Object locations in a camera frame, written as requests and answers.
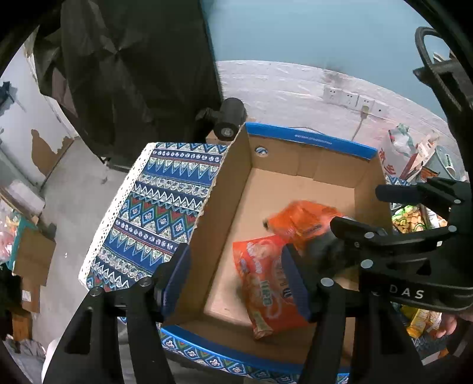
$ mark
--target red snack package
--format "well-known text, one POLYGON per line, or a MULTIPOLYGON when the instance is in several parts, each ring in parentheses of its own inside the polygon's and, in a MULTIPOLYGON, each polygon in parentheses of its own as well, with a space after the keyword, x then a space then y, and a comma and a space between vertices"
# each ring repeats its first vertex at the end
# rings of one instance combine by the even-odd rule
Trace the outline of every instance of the red snack package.
POLYGON ((243 282, 255 339, 308 324, 297 311, 282 270, 285 244, 279 236, 233 243, 233 260, 243 282))
POLYGON ((335 216, 343 217, 333 207, 298 200, 267 219, 263 225, 303 252, 308 240, 330 231, 330 221, 335 216))

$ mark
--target electrical socket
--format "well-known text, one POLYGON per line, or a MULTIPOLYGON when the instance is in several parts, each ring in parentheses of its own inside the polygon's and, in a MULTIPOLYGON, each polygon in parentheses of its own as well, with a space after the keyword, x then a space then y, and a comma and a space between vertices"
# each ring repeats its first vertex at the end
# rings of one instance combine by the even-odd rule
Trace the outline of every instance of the electrical socket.
POLYGON ((356 103, 356 109, 358 111, 361 111, 363 107, 366 105, 368 107, 368 112, 371 112, 371 108, 373 107, 374 103, 375 103, 375 100, 372 99, 371 97, 360 95, 358 98, 358 102, 356 103))
POLYGON ((345 91, 344 89, 340 92, 340 102, 339 105, 343 105, 347 108, 355 109, 356 103, 358 102, 358 94, 350 91, 345 91))
POLYGON ((338 104, 340 102, 340 95, 342 90, 340 88, 325 86, 324 87, 324 96, 322 99, 326 103, 338 104))
POLYGON ((389 105, 383 103, 382 101, 375 100, 370 113, 374 116, 386 117, 388 111, 389 111, 389 105))

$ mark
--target black plastic sheet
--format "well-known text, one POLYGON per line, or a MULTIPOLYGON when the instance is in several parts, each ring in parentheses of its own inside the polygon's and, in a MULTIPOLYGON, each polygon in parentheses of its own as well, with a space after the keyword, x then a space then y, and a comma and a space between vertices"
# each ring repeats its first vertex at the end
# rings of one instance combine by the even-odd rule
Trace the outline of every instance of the black plastic sheet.
POLYGON ((221 94, 199 0, 67 0, 37 31, 35 65, 100 157, 130 166, 151 141, 204 142, 221 94))

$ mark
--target gray floor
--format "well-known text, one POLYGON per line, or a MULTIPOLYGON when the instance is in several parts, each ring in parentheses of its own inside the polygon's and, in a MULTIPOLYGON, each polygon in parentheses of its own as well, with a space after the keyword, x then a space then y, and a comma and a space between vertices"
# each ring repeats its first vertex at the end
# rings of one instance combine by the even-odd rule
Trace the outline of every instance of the gray floor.
POLYGON ((87 290, 77 276, 92 237, 126 174, 108 169, 81 140, 67 150, 47 180, 41 216, 57 226, 56 249, 33 337, 45 347, 60 337, 87 290))

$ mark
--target human hand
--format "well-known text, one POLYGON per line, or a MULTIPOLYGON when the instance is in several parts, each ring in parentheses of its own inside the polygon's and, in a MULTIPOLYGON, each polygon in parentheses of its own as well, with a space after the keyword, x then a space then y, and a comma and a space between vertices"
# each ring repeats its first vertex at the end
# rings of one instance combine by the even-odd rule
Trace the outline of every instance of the human hand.
POLYGON ((435 337, 440 338, 444 335, 451 335, 455 331, 457 317, 473 322, 473 309, 470 308, 458 316, 454 314, 442 314, 442 322, 440 323, 435 337))

